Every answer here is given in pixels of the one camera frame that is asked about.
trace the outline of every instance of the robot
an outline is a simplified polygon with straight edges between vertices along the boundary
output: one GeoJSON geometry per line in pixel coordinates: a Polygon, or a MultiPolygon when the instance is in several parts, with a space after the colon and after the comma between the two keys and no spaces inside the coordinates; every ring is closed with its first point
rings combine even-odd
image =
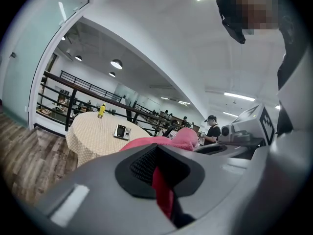
{"type": "Polygon", "coordinates": [[[274,139],[267,111],[258,105],[222,128],[216,146],[225,145],[224,151],[153,144],[100,157],[61,180],[34,208],[22,203],[24,212],[47,234],[264,233],[312,169],[311,57],[308,49],[278,93],[291,133],[274,139]],[[250,158],[241,157],[247,153],[250,158]],[[175,218],[164,215],[151,188],[156,166],[174,192],[175,218]]]}

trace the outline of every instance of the pink cloth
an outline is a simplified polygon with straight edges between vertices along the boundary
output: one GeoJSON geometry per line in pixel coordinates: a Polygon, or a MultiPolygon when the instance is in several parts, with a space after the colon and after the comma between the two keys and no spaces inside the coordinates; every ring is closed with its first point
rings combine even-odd
{"type": "Polygon", "coordinates": [[[133,147],[145,145],[145,144],[162,144],[162,145],[171,145],[180,149],[184,149],[187,151],[193,151],[198,142],[197,133],[189,128],[180,129],[176,136],[170,140],[166,137],[153,137],[153,138],[140,138],[130,141],[127,145],[125,145],[121,151],[127,150],[133,147]]]}
{"type": "MultiPolygon", "coordinates": [[[[194,130],[183,128],[177,132],[172,140],[166,137],[140,138],[129,142],[121,149],[121,151],[152,143],[171,145],[187,151],[193,151],[197,145],[197,141],[198,136],[194,130]]],[[[152,188],[156,190],[156,202],[158,206],[162,209],[164,214],[171,219],[174,193],[169,185],[167,185],[158,167],[156,167],[153,172],[152,188]]]]}

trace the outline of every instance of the table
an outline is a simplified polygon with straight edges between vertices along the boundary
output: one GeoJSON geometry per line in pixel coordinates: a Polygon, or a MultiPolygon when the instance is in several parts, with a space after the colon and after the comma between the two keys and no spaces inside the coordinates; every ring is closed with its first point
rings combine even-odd
{"type": "Polygon", "coordinates": [[[132,129],[130,141],[150,137],[145,130],[127,120],[109,114],[103,114],[102,118],[97,115],[97,112],[79,114],[66,134],[68,147],[77,153],[77,167],[94,158],[118,152],[129,142],[114,137],[118,124],[132,129]]]}

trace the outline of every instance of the wooden floor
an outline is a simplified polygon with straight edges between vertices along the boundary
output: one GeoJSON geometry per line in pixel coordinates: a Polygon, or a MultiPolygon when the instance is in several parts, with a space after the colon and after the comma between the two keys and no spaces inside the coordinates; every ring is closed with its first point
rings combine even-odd
{"type": "Polygon", "coordinates": [[[0,112],[0,166],[12,193],[29,204],[77,168],[66,139],[18,126],[0,112]]]}

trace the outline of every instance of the glass wall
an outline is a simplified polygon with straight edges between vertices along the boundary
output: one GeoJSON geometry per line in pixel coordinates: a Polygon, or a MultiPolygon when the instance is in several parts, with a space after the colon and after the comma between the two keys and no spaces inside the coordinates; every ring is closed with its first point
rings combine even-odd
{"type": "MultiPolygon", "coordinates": [[[[29,13],[10,57],[3,86],[3,110],[13,120],[28,126],[28,104],[38,63],[49,42],[88,0],[29,0],[21,13],[29,13]]],[[[20,24],[19,18],[14,24],[20,24]]]]}

